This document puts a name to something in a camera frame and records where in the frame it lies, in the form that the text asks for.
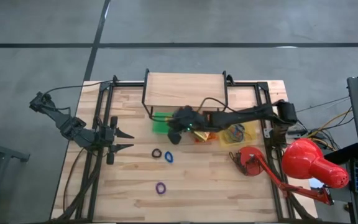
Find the red desk lamp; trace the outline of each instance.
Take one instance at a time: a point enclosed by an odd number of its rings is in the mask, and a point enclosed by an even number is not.
[[[255,147],[243,147],[236,157],[232,156],[232,159],[245,175],[255,176],[263,170],[266,171],[277,187],[283,191],[284,196],[293,192],[328,205],[333,204],[329,191],[325,187],[319,190],[308,190],[282,182],[269,168],[264,155]],[[349,182],[347,172],[342,167],[324,159],[321,149],[309,139],[298,139],[290,144],[283,155],[282,165],[284,173],[296,179],[314,177],[332,188],[344,187]]]

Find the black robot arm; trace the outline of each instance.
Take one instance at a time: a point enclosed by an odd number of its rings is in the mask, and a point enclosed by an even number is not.
[[[134,138],[129,134],[122,132],[117,128],[117,117],[112,116],[109,126],[101,125],[98,122],[97,130],[86,129],[86,123],[77,117],[72,117],[69,114],[63,114],[61,110],[66,108],[56,108],[49,94],[37,93],[37,96],[30,102],[30,108],[35,112],[46,114],[55,121],[56,127],[64,138],[74,141],[78,146],[85,148],[87,151],[92,151],[97,147],[108,147],[107,163],[114,163],[114,154],[121,149],[133,146],[133,144],[115,144],[114,138]]]
[[[274,113],[273,106],[277,107],[278,114]],[[293,104],[283,100],[230,113],[204,111],[200,114],[192,107],[185,106],[178,109],[168,121],[170,127],[168,137],[172,143],[178,144],[181,139],[180,133],[183,131],[219,132],[232,124],[255,120],[272,121],[277,126],[275,134],[281,134],[284,137],[287,129],[298,121]]]

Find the lamp arm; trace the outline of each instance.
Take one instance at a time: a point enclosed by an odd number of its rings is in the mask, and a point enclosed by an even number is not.
[[[300,195],[303,195],[308,198],[312,198],[314,200],[317,200],[319,202],[323,202],[327,205],[333,205],[334,202],[331,198],[331,195],[329,193],[329,190],[326,187],[320,188],[318,190],[309,190],[304,189],[303,187],[297,187],[294,185],[290,185],[287,183],[282,182],[269,168],[267,163],[265,162],[265,159],[261,155],[254,155],[252,159],[256,160],[256,162],[259,163],[259,165],[263,168],[264,171],[268,174],[268,176],[271,178],[271,180],[274,182],[274,184],[283,192],[284,196],[287,197],[290,193],[297,193]]]

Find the green object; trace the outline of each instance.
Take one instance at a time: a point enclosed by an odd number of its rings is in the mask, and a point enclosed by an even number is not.
[[[168,134],[169,126],[166,122],[159,122],[159,121],[166,121],[166,117],[171,118],[172,113],[160,113],[155,112],[154,119],[157,121],[153,121],[153,132],[155,134]]]

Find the lamp shade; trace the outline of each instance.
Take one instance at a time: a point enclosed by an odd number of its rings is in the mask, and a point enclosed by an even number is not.
[[[310,139],[298,139],[290,144],[283,155],[282,166],[290,177],[314,177],[332,188],[345,187],[349,182],[346,170],[324,159],[321,149]]]

